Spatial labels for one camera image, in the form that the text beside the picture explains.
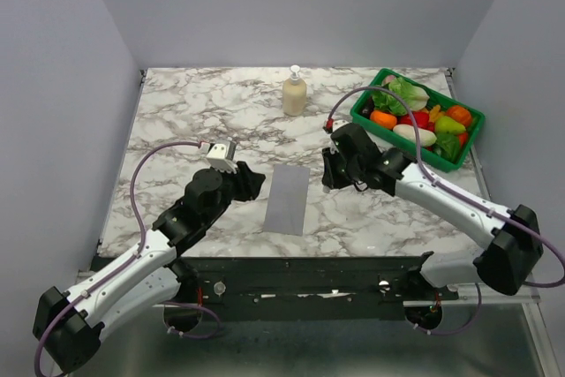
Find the grey envelope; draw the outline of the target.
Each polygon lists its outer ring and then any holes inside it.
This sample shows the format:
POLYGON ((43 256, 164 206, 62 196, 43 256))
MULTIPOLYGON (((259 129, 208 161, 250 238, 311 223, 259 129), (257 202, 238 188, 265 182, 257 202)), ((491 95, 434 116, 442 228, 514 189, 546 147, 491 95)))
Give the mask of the grey envelope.
POLYGON ((267 202, 263 230, 302 236, 310 170, 276 164, 267 202))

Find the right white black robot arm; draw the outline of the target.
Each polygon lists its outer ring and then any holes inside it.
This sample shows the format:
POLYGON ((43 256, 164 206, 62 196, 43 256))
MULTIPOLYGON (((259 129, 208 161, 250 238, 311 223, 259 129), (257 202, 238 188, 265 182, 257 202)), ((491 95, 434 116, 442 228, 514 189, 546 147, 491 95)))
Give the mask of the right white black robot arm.
POLYGON ((528 233, 537 227, 531 209, 510 210, 481 199, 422 171, 413 156, 396 147, 381 151, 359 124, 335 121, 328 133, 322 183, 329 190, 352 186, 359 192, 372 189, 411 201, 475 243, 473 249, 423 254, 405 280, 414 298, 428 298, 450 284, 483 283, 507 296, 525 285, 543 253, 541 243, 528 233))

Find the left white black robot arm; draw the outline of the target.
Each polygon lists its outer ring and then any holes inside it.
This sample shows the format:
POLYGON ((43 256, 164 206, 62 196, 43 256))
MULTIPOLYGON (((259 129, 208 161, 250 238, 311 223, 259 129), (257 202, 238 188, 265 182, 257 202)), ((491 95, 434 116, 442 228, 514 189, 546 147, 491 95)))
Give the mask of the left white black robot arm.
POLYGON ((150 230, 101 271, 71 288, 46 290, 33 325, 38 341, 34 372, 47 352, 62 374, 81 368, 119 324, 144 309, 176 300, 197 301, 198 273, 181 256, 194 247, 234 201, 256 200, 266 180, 245 162, 232 173, 196 172, 184 195, 163 211, 150 230))

